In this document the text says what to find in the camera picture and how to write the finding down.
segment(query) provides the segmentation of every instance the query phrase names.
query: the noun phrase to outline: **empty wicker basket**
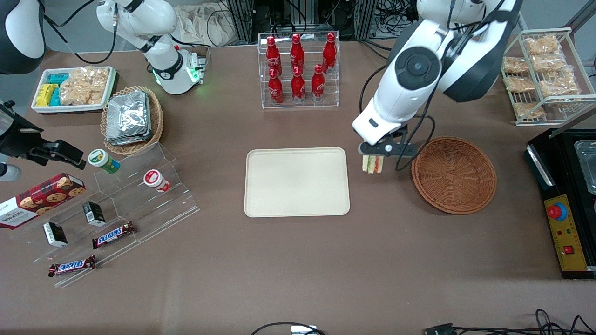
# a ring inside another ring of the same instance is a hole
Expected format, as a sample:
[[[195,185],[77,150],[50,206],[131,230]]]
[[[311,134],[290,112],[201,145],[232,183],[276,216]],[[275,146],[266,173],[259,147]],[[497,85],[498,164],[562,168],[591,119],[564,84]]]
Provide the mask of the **empty wicker basket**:
[[[127,87],[121,91],[118,91],[114,94],[116,95],[123,95],[128,94],[134,90],[138,89],[139,91],[143,91],[149,95],[149,108],[151,112],[151,128],[153,129],[153,136],[148,141],[137,142],[132,144],[126,145],[111,145],[108,141],[104,141],[105,147],[107,147],[111,152],[116,154],[122,154],[125,156],[132,155],[137,151],[140,151],[151,144],[159,141],[159,138],[162,135],[163,131],[163,114],[162,114],[162,107],[157,100],[155,94],[148,88],[142,86],[133,86]],[[105,129],[107,125],[107,105],[104,106],[104,111],[101,113],[101,133],[105,137]]]
[[[496,191],[491,160],[474,144],[437,137],[412,164],[414,184],[434,207],[451,214],[472,214],[488,205]]]

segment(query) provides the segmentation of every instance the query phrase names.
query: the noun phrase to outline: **brown table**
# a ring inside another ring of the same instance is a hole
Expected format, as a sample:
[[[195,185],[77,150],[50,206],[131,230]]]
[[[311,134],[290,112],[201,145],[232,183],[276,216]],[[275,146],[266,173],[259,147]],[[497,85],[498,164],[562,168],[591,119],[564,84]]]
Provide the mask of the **brown table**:
[[[596,282],[560,279],[538,187],[522,158],[526,141],[544,128],[511,124],[501,84],[471,103],[442,95],[431,103],[435,135],[474,142],[498,175],[487,208],[454,216],[427,204],[409,171],[391,172],[395,160],[380,175],[361,172],[360,139],[350,124],[364,80],[383,63],[369,50],[342,43],[340,107],[308,111],[261,109],[255,46],[212,54],[205,84],[181,96],[157,86],[140,52],[117,52],[106,62],[120,74],[118,88],[143,85],[157,94],[162,143],[178,158],[201,211],[66,289],[53,288],[55,280],[32,266],[32,248],[1,231],[0,333],[233,335],[297,321],[329,335],[418,334],[445,322],[527,327],[536,308],[557,321],[583,314],[596,322]],[[81,65],[50,52],[42,67]],[[85,152],[102,146],[99,114],[27,117],[49,139]],[[429,129],[424,125],[416,140]],[[347,215],[244,214],[250,150],[334,146],[347,153]],[[97,171],[17,163],[24,177],[0,184],[0,201],[57,172],[92,181]]]

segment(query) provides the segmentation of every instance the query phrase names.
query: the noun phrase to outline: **coca-cola bottle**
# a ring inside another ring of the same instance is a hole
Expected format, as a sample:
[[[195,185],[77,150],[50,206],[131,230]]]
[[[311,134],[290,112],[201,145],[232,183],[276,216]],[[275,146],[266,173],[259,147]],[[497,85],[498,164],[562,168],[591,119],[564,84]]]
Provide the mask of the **coca-cola bottle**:
[[[280,51],[275,45],[275,38],[273,36],[267,36],[267,65],[270,69],[275,69],[277,75],[281,76],[281,56]]]
[[[335,45],[335,33],[327,34],[327,43],[323,47],[323,72],[333,73],[335,69],[337,47]]]
[[[294,66],[300,67],[301,72],[304,72],[304,49],[300,44],[300,34],[292,35],[292,47],[290,48],[290,60],[292,68]]]
[[[292,68],[292,99],[294,103],[301,105],[304,103],[306,96],[304,93],[304,78],[302,78],[302,70],[300,67],[294,66]]]
[[[281,106],[284,102],[284,92],[281,89],[281,81],[277,78],[277,70],[269,69],[269,94],[274,106]]]
[[[315,74],[312,75],[311,81],[312,101],[320,103],[323,101],[323,93],[325,91],[325,76],[323,76],[323,65],[315,65]]]

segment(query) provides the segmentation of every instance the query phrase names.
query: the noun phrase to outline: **walkers cookie box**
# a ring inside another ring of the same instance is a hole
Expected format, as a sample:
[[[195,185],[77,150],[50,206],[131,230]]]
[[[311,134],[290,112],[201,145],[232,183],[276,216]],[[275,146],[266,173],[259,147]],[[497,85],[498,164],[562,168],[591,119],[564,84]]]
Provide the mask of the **walkers cookie box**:
[[[84,192],[81,180],[61,173],[0,204],[0,228],[17,228]]]

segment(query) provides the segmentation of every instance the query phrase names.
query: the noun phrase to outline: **aluminum foil package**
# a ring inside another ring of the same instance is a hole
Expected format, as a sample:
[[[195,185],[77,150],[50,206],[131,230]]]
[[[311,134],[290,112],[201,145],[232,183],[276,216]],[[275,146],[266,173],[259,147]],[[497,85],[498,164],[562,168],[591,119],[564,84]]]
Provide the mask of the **aluminum foil package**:
[[[105,139],[111,145],[125,145],[151,138],[149,96],[135,90],[110,99]]]

